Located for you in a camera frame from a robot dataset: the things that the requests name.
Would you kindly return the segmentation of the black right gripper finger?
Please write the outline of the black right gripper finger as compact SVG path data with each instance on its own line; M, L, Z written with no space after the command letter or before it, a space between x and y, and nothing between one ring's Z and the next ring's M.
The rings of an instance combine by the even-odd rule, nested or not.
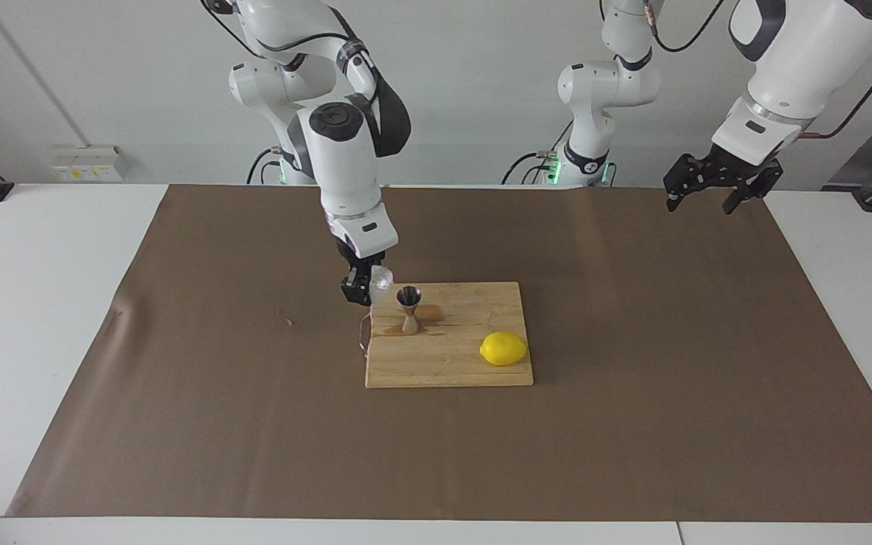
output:
M348 275L340 282L346 300L361 307L372 306L371 285L371 277L365 275Z

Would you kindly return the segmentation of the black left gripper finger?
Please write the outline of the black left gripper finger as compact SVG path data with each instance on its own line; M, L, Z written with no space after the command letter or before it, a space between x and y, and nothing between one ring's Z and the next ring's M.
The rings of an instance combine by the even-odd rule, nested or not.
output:
M674 213L688 195L709 188L707 178L703 176L708 166L707 158L696 158L691 153L683 153L676 159L674 166L663 177L664 189L668 194L665 206L669 213Z
M769 162L766 166L751 169L746 173L730 173L733 190L722 204L724 214L732 214L744 201L764 199L779 182L783 173L784 170L779 162Z

